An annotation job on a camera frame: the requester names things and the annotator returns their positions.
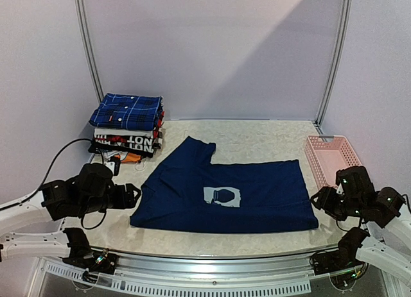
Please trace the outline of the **pink plastic laundry basket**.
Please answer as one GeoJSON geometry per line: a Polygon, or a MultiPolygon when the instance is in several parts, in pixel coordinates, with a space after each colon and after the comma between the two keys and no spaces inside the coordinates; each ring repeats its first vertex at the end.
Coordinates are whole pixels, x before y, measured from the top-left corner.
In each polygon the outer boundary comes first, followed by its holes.
{"type": "Polygon", "coordinates": [[[309,135],[304,152],[318,190],[324,186],[336,187],[337,171],[362,165],[345,136],[309,135]]]}

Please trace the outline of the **dark blue garment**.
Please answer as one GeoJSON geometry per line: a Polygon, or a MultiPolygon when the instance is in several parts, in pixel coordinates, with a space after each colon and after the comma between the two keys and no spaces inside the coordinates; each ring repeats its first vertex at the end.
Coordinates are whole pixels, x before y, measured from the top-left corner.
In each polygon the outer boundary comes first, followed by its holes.
{"type": "Polygon", "coordinates": [[[222,234],[318,228],[298,160],[212,164],[215,151],[187,137],[142,184],[130,225],[222,234]]]}

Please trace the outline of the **blue plaid flannel shirt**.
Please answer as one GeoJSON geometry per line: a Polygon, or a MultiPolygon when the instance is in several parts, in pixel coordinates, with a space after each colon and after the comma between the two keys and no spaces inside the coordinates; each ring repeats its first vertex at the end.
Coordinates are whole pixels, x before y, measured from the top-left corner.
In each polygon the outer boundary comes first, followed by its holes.
{"type": "Polygon", "coordinates": [[[163,117],[161,96],[108,93],[92,113],[89,124],[96,128],[151,131],[163,117]]]}

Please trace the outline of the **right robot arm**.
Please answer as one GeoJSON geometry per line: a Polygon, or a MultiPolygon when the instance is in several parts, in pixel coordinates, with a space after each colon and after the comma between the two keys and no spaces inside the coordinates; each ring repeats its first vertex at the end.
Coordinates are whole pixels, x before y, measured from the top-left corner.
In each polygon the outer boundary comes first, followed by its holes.
{"type": "MultiPolygon", "coordinates": [[[[357,217],[374,223],[410,246],[410,200],[392,187],[377,191],[364,166],[337,171],[335,187],[322,187],[310,199],[336,222],[357,217]]],[[[352,227],[333,251],[318,251],[310,257],[316,275],[345,271],[345,281],[356,281],[368,266],[374,266],[410,285],[410,260],[383,244],[361,226],[352,227]]]]}

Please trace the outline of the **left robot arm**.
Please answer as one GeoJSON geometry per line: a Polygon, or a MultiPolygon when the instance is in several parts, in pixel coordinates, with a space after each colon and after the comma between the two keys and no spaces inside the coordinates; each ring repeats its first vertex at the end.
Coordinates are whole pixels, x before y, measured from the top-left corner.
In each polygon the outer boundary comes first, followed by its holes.
{"type": "Polygon", "coordinates": [[[84,226],[54,233],[17,234],[16,230],[67,217],[83,220],[87,214],[105,215],[109,209],[134,208],[141,191],[131,183],[117,185],[113,177],[109,166],[88,163],[68,180],[42,180],[31,194],[2,204],[1,260],[58,257],[67,264],[81,267],[101,264],[108,253],[94,253],[84,226]]]}

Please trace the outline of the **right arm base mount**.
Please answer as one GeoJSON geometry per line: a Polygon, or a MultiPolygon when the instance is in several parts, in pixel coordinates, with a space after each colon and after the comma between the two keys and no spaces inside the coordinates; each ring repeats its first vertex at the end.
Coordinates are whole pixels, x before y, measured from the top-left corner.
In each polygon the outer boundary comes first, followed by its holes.
{"type": "Polygon", "coordinates": [[[332,251],[320,250],[310,257],[310,266],[315,275],[334,273],[343,269],[351,269],[361,266],[359,271],[354,271],[349,276],[350,280],[360,279],[368,270],[369,263],[358,260],[356,254],[362,247],[362,242],[370,233],[358,227],[347,231],[339,240],[337,249],[332,251]]]}

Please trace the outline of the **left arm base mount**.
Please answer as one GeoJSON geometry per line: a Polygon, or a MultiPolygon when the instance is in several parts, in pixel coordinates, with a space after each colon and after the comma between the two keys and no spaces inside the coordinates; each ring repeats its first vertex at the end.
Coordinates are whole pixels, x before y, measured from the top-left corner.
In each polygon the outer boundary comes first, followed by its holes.
{"type": "Polygon", "coordinates": [[[92,273],[113,275],[118,264],[119,256],[108,249],[92,250],[86,234],[81,228],[66,228],[63,234],[67,237],[69,254],[62,262],[84,269],[82,280],[95,283],[97,276],[92,273]]]}

